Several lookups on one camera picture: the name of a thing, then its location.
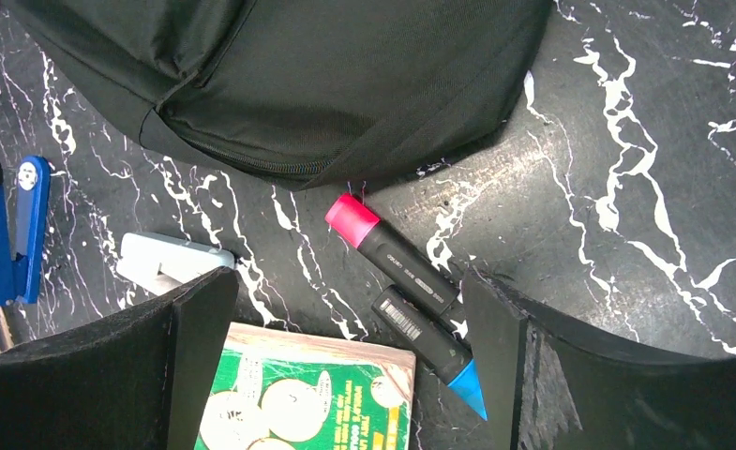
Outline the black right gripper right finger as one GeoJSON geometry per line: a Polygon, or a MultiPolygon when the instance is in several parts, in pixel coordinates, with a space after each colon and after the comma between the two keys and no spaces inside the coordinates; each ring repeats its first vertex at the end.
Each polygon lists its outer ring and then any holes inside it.
{"type": "Polygon", "coordinates": [[[461,292],[496,449],[736,449],[736,357],[611,334],[476,269],[461,292]]]}

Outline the black student backpack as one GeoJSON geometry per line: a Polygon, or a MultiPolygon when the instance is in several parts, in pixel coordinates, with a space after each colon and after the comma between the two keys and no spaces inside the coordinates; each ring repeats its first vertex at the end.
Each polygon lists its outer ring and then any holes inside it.
{"type": "Polygon", "coordinates": [[[548,1],[8,1],[118,131],[287,188],[392,177],[513,110],[548,1]]]}

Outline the pink capped black highlighter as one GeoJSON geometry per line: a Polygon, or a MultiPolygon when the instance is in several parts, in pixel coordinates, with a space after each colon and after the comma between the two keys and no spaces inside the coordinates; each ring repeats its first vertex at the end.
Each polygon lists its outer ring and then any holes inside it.
{"type": "Polygon", "coordinates": [[[325,220],[394,281],[418,308],[452,331],[466,323],[458,287],[408,239],[354,196],[341,195],[325,220]]]}

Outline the green comic paperback book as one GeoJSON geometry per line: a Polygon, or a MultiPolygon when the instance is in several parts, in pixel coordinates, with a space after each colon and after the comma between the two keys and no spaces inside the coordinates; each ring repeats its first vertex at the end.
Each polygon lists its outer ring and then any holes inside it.
{"type": "Polygon", "coordinates": [[[405,449],[416,358],[355,340],[231,323],[198,449],[405,449]]]}

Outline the blue stapler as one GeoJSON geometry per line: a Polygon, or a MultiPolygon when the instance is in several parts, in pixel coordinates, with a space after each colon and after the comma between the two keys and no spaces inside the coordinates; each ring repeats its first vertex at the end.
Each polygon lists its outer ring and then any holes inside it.
{"type": "Polygon", "coordinates": [[[50,196],[51,168],[43,157],[27,156],[16,174],[15,237],[9,237],[3,169],[0,164],[0,307],[38,301],[41,260],[50,196]]]}

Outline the white eraser block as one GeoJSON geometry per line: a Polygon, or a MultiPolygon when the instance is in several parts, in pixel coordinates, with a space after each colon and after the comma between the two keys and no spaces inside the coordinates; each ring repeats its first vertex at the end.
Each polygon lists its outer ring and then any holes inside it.
{"type": "Polygon", "coordinates": [[[154,232],[128,232],[121,243],[118,275],[160,296],[219,267],[235,268],[224,249],[154,232]]]}

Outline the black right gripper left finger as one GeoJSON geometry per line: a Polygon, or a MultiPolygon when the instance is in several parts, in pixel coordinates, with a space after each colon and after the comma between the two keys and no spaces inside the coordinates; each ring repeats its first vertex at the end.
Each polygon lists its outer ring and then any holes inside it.
{"type": "Polygon", "coordinates": [[[221,267],[0,354],[0,449],[190,449],[233,318],[221,267]]]}

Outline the blue capped black highlighter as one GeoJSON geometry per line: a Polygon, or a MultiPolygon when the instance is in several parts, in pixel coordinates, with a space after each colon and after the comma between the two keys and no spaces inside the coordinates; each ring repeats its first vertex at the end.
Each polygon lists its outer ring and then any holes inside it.
{"type": "Polygon", "coordinates": [[[393,286],[371,305],[373,312],[434,374],[483,420],[488,419],[473,355],[393,286]]]}

